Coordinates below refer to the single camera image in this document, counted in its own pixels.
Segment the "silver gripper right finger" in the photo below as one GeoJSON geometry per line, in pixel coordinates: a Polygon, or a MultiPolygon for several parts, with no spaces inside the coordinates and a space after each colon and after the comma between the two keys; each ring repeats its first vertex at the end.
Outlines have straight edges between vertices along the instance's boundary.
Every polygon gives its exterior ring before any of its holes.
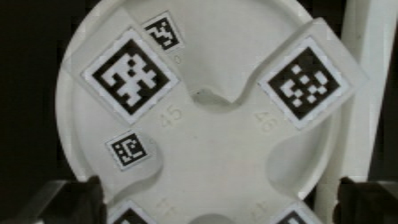
{"type": "Polygon", "coordinates": [[[340,180],[333,224],[398,224],[398,182],[340,180]]]}

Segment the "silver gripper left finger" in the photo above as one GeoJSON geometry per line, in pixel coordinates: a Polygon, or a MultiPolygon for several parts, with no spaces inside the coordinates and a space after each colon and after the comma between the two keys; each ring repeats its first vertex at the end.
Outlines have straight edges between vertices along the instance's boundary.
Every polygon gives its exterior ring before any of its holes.
{"type": "Polygon", "coordinates": [[[86,181],[50,181],[34,195],[11,224],[107,224],[100,177],[86,181]]]}

